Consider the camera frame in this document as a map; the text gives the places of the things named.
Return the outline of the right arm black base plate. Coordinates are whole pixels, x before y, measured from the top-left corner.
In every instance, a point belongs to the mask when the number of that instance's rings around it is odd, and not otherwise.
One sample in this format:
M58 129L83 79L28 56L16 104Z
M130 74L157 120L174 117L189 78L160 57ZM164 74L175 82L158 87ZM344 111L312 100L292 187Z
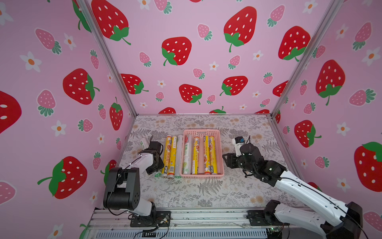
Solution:
M249 210L247 211L246 218L249 220L251 226L288 226L288 223L284 224L279 221L274 213L264 212L262 210Z

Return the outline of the yellow plastic wrap roll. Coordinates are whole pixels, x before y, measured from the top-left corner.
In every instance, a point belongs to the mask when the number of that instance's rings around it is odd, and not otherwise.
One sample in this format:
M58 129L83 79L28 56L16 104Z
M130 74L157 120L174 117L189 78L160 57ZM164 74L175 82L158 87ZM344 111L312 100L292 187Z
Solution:
M167 135L166 144L164 148L165 153L164 153L164 159L163 159L164 168L162 169L162 174L161 174L162 178L167 178L168 176L168 166L169 166L169 161L171 156L171 144L172 144L172 136Z
M204 136L204 171L205 174L211 174L210 170L210 147L209 147L209 136Z
M194 137L193 146L193 161L192 161L192 175L198 175L199 171L199 148L200 148L200 138L198 136Z
M176 166L176 154L177 154L177 136L172 137L171 149L170 149L170 160L168 166L168 179L174 179L175 177L175 166Z
M217 174L217 159L216 159L216 147L215 147L215 137L209 137L209 148L210 148L210 170L212 174Z

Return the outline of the white green plastic wrap roll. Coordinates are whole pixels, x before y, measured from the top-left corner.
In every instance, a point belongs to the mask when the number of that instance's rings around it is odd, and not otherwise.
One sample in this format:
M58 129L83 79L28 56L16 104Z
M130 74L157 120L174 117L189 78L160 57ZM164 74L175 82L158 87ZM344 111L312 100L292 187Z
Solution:
M191 174L192 136L187 134L184 143L183 174Z

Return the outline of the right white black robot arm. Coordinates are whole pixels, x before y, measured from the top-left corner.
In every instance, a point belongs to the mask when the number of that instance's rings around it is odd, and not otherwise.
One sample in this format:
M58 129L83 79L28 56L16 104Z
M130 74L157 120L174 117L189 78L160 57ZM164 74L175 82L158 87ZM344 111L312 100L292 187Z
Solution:
M249 215L254 223L295 225L321 235L325 239L358 239L363 232L362 207L354 202L336 200L295 176L273 160L265 160L258 147L238 143L235 152L222 156L227 167L243 170L263 183L282 190L300 200L309 211L289 207L271 200L260 215Z

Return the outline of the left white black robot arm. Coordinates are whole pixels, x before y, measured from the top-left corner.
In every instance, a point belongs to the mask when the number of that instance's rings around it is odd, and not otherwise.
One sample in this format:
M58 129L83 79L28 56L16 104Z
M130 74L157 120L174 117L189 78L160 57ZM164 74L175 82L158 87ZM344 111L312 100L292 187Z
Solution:
M162 151L163 145L152 141L127 167L111 169L106 180L104 208L124 210L141 217L155 216L155 204L141 198L140 175L144 172L151 175L164 167Z

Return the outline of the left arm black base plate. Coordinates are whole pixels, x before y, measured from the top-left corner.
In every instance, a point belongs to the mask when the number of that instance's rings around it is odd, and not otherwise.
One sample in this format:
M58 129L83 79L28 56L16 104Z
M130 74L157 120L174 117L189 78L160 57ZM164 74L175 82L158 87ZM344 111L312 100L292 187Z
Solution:
M149 227L166 227L171 221L171 211L152 212L150 216L133 215L130 227L132 228L149 228Z

